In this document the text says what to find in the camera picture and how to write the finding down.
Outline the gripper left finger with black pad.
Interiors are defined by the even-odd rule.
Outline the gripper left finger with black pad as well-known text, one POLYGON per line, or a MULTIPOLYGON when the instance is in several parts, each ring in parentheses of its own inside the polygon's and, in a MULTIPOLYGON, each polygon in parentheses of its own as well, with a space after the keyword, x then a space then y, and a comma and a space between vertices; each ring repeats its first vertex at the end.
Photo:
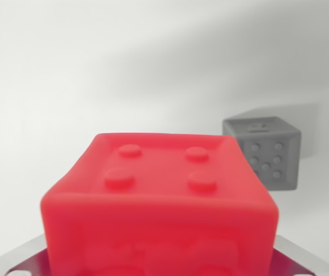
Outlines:
POLYGON ((0 256, 0 275, 51 275, 44 234, 0 256))

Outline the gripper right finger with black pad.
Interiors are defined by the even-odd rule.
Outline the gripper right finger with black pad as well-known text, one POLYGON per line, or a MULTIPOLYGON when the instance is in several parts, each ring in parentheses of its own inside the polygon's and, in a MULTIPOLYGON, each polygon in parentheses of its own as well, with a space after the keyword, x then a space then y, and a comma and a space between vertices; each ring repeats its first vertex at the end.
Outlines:
POLYGON ((274 241, 271 275, 329 275, 329 263, 277 235, 274 241))

